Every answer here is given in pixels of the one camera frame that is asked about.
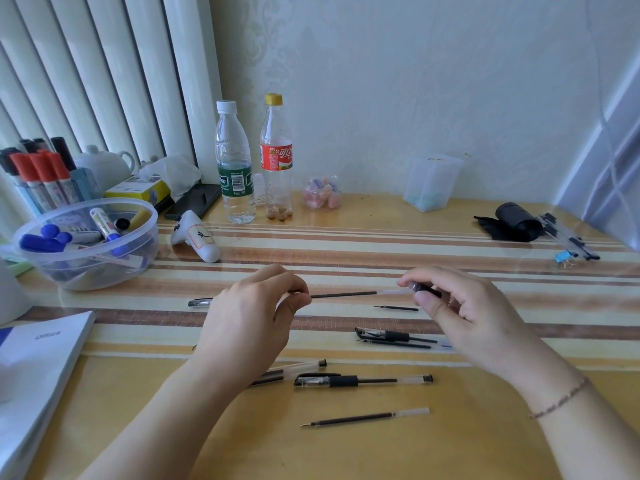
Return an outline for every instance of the white cup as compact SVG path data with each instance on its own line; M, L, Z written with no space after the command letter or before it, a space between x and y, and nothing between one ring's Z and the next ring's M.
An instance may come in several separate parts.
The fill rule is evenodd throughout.
M18 280L0 258L0 325L24 315L33 305Z

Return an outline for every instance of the wooden table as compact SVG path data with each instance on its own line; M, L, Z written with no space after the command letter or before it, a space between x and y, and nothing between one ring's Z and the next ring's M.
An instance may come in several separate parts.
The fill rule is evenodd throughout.
M191 354L205 314L188 309L187 301L213 296L271 262L300 274L312 293L391 289L405 270L423 264L487 276L640 429L640 255L539 204L525 207L553 212L602 260L564 268L553 261L559 250L553 241L491 241L473 216L492 216L495 201L452 200L446 209L421 214L397 196L350 194L340 210L314 213L296 199L292 219L270 221L261 208L243 226L228 224L218 203L204 220L221 247L219 263L202 262L185 245L172 248L172 223L161 221L158 257L138 278L74 293L34 271L21 277L37 304L25 320L93 309L98 323L28 478L78 475ZM409 304L408 296L317 300L295 318L279 360L326 358L328 371L367 376L432 373L433 386L293 391L288 382L247 390L209 437L193 478L559 478L540 428L526 419L526 406L510 386L455 353L355 340L355 326L441 337L422 311L373 307ZM424 406L430 415L298 427Z

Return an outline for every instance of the barcode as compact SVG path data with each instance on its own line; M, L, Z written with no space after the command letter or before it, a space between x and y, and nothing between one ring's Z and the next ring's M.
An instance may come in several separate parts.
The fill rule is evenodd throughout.
M244 192L244 175L231 175L231 188L234 192Z

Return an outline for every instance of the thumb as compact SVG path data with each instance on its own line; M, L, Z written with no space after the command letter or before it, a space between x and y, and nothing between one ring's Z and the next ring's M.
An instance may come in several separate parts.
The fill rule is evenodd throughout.
M276 309L276 321L282 322L287 328L291 326L293 315L311 304L311 297L307 293L293 293L284 298Z
M445 334L458 330L464 325L464 319L455 313L447 304L428 291L418 291L415 301L428 316L440 325Z

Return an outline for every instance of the teapot handle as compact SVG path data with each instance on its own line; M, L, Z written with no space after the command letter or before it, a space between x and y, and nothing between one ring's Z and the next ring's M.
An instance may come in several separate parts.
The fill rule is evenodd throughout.
M140 171L140 160L137 157L133 156L129 152L118 152L118 156L122 159L129 160L127 165L129 165L129 171L134 174Z

